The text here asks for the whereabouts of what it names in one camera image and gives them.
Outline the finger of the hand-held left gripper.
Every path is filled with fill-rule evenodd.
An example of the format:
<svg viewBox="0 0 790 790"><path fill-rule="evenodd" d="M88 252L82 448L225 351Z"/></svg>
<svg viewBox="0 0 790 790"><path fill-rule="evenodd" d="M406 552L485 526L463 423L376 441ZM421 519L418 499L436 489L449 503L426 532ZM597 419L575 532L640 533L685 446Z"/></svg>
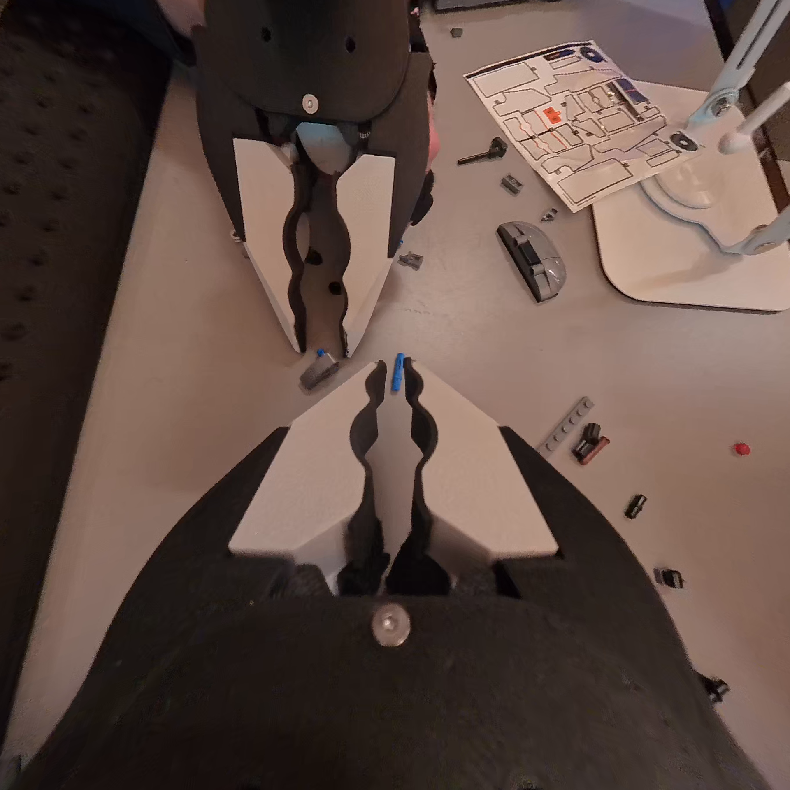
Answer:
<svg viewBox="0 0 790 790"><path fill-rule="evenodd" d="M362 154L337 181L337 210L349 237L342 284L344 356L357 350L390 272L390 209L395 161Z"/></svg>
<svg viewBox="0 0 790 790"><path fill-rule="evenodd" d="M292 348L303 353L304 319L291 304L289 290L298 254L288 256L286 231L295 230L299 217L294 165L300 163L292 143L282 146L242 139L233 140L236 174L242 209L243 246L269 299L271 308Z"/></svg>

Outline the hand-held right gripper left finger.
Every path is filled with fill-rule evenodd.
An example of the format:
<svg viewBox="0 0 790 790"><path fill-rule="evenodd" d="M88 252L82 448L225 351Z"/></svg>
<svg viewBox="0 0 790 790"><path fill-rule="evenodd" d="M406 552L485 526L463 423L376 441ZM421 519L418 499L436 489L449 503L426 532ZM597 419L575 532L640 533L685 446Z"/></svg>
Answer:
<svg viewBox="0 0 790 790"><path fill-rule="evenodd" d="M233 555L314 565L336 582L351 561L382 398L383 364L370 362L292 422L229 540Z"/></svg>

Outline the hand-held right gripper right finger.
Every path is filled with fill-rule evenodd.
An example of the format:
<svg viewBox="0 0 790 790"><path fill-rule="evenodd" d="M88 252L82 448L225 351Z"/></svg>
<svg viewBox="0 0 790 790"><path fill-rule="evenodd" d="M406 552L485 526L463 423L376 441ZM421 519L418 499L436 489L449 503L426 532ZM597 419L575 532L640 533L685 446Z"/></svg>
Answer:
<svg viewBox="0 0 790 790"><path fill-rule="evenodd" d="M555 556L558 543L499 424L423 363L406 361L404 372L422 453L413 513L429 557L460 577Z"/></svg>

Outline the small grey lego beam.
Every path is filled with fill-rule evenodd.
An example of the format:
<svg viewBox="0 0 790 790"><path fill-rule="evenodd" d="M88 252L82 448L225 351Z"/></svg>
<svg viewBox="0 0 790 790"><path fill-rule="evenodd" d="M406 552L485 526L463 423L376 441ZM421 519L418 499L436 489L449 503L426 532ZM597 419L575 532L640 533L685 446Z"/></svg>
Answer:
<svg viewBox="0 0 790 790"><path fill-rule="evenodd" d="M323 381L331 378L339 369L340 363L329 354L329 360L317 360L317 356L300 376L300 385L306 391L311 391Z"/></svg>

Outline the long grey lego plate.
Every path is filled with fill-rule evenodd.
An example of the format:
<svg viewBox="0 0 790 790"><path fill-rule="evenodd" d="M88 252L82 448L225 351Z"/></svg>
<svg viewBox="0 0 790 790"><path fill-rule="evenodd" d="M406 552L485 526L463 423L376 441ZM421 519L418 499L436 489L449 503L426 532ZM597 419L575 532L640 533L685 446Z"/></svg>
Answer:
<svg viewBox="0 0 790 790"><path fill-rule="evenodd" d="M581 429L588 413L594 408L589 397L580 398L574 407L555 425L537 447L538 454L548 459L575 431Z"/></svg>

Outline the black and brown lego connector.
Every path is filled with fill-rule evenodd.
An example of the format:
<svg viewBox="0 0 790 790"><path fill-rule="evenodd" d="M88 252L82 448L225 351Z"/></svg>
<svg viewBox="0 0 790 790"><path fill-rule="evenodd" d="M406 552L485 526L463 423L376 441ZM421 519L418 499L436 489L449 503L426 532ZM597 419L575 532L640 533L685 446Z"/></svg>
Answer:
<svg viewBox="0 0 790 790"><path fill-rule="evenodd" d="M587 423L571 453L581 466L587 466L609 444L610 440L602 435L598 423Z"/></svg>

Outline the black lego axle pin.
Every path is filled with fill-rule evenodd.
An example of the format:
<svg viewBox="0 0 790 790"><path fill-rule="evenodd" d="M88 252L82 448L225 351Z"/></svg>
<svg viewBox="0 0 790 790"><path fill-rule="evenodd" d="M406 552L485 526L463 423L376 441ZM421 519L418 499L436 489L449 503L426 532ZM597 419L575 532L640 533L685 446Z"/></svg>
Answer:
<svg viewBox="0 0 790 790"><path fill-rule="evenodd" d="M489 146L485 151L482 153L461 157L458 159L457 165L467 166L473 163L500 160L506 154L507 150L508 143L506 143L501 137L497 136L490 141Z"/></svg>

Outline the grey curved lego panel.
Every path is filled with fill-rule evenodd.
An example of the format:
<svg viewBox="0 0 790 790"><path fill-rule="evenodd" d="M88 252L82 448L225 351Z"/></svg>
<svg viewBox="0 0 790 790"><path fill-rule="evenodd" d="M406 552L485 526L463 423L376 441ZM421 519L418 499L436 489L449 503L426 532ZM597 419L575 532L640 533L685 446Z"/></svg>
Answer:
<svg viewBox="0 0 790 790"><path fill-rule="evenodd" d="M553 300L567 281L567 267L554 242L538 226L510 221L497 227L506 248L537 303Z"/></svg>

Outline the black lego clip piece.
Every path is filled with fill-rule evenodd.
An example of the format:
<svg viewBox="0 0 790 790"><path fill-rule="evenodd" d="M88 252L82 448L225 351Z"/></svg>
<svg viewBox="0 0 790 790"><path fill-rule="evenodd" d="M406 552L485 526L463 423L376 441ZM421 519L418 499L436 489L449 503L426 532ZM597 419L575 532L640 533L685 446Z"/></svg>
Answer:
<svg viewBox="0 0 790 790"><path fill-rule="evenodd" d="M697 680L704 689L712 706L720 705L730 692L730 686L722 678L706 676L695 669Z"/></svg>

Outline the black perforated board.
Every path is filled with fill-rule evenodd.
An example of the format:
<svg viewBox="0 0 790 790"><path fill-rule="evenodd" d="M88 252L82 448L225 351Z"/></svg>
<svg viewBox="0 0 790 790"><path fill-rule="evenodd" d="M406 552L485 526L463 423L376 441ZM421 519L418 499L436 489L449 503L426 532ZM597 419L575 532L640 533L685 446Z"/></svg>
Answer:
<svg viewBox="0 0 790 790"><path fill-rule="evenodd" d="M2 734L172 72L98 5L2 10Z"/></svg>

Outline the white sticker sheet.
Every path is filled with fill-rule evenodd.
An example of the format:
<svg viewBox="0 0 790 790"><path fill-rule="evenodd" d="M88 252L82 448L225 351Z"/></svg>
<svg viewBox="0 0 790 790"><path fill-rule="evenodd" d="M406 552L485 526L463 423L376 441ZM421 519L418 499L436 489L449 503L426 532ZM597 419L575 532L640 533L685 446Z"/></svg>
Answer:
<svg viewBox="0 0 790 790"><path fill-rule="evenodd" d="M465 80L573 213L704 149L670 108L668 86L634 81L595 41L486 65Z"/></svg>

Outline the white magnifier stand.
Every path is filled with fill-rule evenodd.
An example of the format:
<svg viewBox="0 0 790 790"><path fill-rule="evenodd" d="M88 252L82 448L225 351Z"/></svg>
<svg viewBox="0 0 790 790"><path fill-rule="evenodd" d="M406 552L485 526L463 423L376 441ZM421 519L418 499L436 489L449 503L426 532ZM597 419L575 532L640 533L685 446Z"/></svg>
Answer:
<svg viewBox="0 0 790 790"><path fill-rule="evenodd" d="M788 16L760 2L707 95L663 84L672 124L700 149L592 207L602 269L641 302L778 313L789 307L789 208L777 211L755 134L788 103L783 83L745 116L742 88Z"/></svg>

